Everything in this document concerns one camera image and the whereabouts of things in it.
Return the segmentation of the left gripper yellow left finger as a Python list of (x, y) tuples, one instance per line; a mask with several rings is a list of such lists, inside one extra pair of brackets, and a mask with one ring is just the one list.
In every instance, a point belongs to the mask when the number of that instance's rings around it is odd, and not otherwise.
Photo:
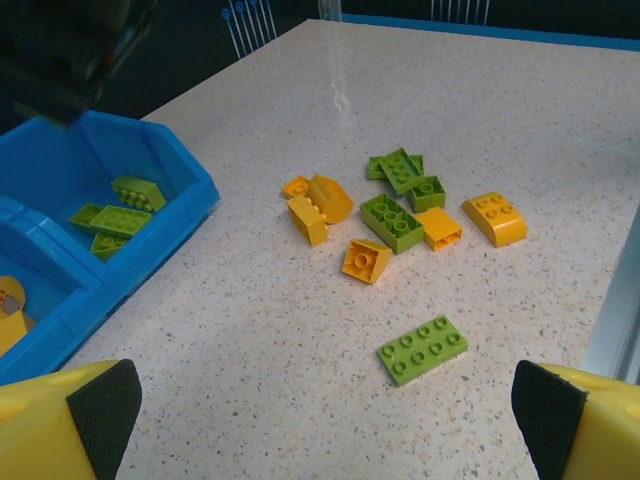
[(0, 387), (0, 480), (115, 480), (141, 402), (129, 359)]

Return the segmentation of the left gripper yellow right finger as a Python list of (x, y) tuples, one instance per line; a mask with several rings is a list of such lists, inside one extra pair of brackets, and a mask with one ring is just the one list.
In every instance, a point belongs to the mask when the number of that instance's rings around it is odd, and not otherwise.
[(640, 480), (640, 386), (518, 362), (513, 413), (539, 480)]

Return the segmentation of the green lego plate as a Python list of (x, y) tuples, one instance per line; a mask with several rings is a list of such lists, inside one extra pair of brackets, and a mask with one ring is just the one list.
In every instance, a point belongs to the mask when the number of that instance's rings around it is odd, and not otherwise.
[(377, 355), (397, 387), (464, 353), (466, 338), (440, 315), (377, 349)]

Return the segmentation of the orange curved lego brick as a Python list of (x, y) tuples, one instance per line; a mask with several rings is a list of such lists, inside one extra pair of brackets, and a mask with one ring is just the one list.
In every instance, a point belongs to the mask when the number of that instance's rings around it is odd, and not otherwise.
[(314, 175), (307, 189), (307, 197), (325, 216), (328, 224), (344, 221), (351, 213), (354, 202), (336, 181), (323, 175)]
[(524, 218), (499, 192), (465, 200), (462, 209), (496, 248), (527, 238)]

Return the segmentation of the blue two-compartment plastic bin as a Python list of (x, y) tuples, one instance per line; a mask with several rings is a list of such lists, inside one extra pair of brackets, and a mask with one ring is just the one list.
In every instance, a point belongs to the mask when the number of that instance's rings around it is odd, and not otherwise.
[[(166, 205), (111, 259), (71, 224), (114, 205), (112, 181), (155, 183)], [(199, 227), (219, 200), (209, 173), (165, 126), (101, 112), (69, 128), (35, 118), (0, 135), (0, 276), (26, 293), (34, 328), (0, 355), (0, 385), (60, 368)]]

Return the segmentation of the small green lego brick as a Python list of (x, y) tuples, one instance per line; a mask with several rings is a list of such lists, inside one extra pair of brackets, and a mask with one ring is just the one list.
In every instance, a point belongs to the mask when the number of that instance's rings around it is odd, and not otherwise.
[(415, 213), (422, 213), (434, 207), (444, 208), (446, 191), (438, 176), (428, 176), (424, 183), (409, 192), (409, 202)]

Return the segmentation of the blue table border strip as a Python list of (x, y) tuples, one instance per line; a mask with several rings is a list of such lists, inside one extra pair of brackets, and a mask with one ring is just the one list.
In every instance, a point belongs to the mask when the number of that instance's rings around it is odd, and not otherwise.
[(470, 24), (343, 13), (345, 23), (640, 52), (640, 39), (623, 39)]

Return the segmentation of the aluminium front rail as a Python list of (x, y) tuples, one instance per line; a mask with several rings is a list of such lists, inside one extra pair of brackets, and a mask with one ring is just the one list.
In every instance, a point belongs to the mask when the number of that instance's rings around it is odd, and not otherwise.
[(640, 206), (594, 325), (581, 369), (640, 385)]

